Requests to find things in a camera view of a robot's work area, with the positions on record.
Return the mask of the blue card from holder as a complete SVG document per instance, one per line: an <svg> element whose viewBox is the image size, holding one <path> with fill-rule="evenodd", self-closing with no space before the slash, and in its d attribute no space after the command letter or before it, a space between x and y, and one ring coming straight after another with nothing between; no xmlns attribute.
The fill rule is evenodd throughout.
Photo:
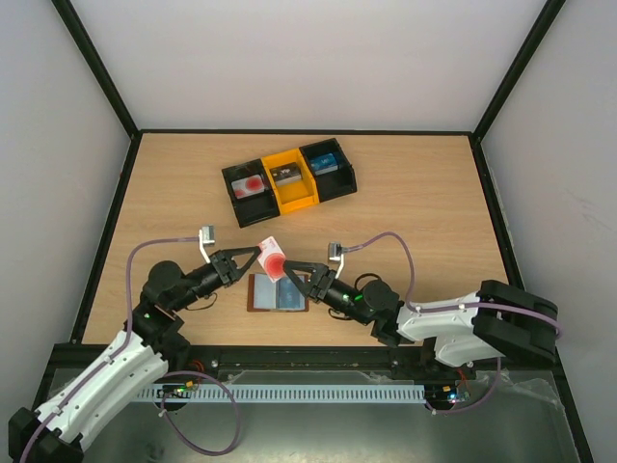
<svg viewBox="0 0 617 463"><path fill-rule="evenodd" d="M306 300L289 278L277 281L276 308L282 311L303 311Z"/></svg>

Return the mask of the brown leather card holder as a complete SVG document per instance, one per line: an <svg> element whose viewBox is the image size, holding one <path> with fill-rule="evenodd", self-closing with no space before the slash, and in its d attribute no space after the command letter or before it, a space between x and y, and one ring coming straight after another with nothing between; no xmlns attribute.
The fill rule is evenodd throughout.
<svg viewBox="0 0 617 463"><path fill-rule="evenodd" d="M276 296L277 282L273 283L265 274L251 274L249 276L248 312L301 313L309 310L309 302L306 298L306 308L303 311L278 310L276 308Z"/></svg>

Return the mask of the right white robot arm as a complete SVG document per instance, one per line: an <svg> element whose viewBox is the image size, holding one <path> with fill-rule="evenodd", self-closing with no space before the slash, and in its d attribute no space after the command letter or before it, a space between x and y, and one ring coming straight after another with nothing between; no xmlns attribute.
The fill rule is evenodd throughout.
<svg viewBox="0 0 617 463"><path fill-rule="evenodd" d="M434 378L493 358L534 368L556 361L558 309L520 288L487 280L459 298L406 304L378 276L364 286L350 286L322 263L288 260L283 270L308 299L369 326L372 337L386 346L432 340L434 345L420 354L420 365Z"/></svg>

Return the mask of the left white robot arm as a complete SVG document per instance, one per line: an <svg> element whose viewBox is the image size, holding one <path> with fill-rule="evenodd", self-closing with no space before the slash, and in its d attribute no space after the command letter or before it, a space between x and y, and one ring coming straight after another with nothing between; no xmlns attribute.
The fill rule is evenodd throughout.
<svg viewBox="0 0 617 463"><path fill-rule="evenodd" d="M103 352L36 410L20 408L8 424L16 462L80 462L106 425L145 387L181 368L190 344L178 312L242 279L258 247L217 251L185 273L163 260L149 271L137 304Z"/></svg>

